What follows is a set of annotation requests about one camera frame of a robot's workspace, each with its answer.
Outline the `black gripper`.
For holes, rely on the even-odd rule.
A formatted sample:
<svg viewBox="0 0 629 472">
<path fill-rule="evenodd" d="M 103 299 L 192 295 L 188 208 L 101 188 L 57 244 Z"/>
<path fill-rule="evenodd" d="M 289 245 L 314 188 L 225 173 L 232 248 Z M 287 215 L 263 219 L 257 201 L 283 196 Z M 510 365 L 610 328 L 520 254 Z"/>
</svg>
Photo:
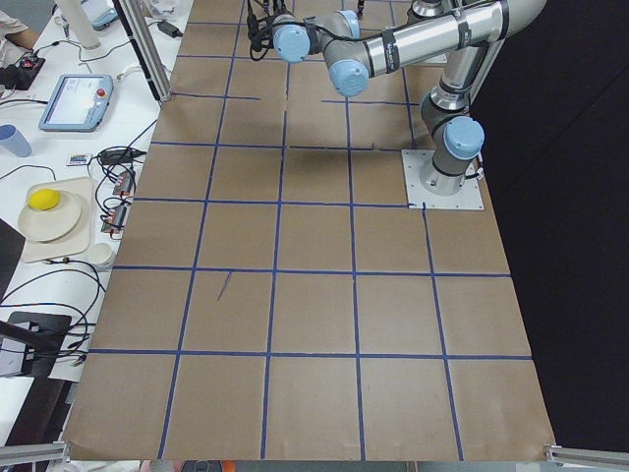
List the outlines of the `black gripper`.
<svg viewBox="0 0 629 472">
<path fill-rule="evenodd" d="M 247 14 L 248 39 L 250 41 L 250 58 L 253 61 L 261 61 L 263 52 L 272 47 L 271 23 L 273 17 L 268 10 L 264 10 L 258 18 L 253 10 Z"/>
</svg>

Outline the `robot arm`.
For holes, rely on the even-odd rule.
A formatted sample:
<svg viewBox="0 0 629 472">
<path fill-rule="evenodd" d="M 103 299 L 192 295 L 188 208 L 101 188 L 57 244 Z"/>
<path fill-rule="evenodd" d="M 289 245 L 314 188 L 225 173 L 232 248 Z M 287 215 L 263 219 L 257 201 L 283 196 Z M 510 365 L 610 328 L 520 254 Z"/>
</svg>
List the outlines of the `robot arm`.
<svg viewBox="0 0 629 472">
<path fill-rule="evenodd" d="M 354 97 L 370 79 L 446 55 L 439 82 L 422 101 L 421 115 L 435 151 L 421 169 L 422 186 L 450 197 L 466 180 L 470 162 L 485 140 L 481 124 L 468 115 L 471 90 L 492 57 L 494 44 L 518 33 L 542 12 L 543 1 L 414 1 L 405 25 L 362 36 L 351 10 L 297 20 L 282 1 L 247 9 L 250 56 L 273 49 L 287 63 L 321 55 L 335 90 Z"/>
</svg>

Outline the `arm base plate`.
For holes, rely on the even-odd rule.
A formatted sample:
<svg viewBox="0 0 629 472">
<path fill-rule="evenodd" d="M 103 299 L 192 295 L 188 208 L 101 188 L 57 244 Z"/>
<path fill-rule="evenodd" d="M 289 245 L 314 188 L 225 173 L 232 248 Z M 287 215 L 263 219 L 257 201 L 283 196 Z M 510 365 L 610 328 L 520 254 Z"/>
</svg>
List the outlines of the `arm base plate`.
<svg viewBox="0 0 629 472">
<path fill-rule="evenodd" d="M 407 195 L 412 209 L 484 210 L 479 178 L 473 160 L 459 176 L 446 176 L 433 165 L 433 150 L 401 151 Z"/>
</svg>

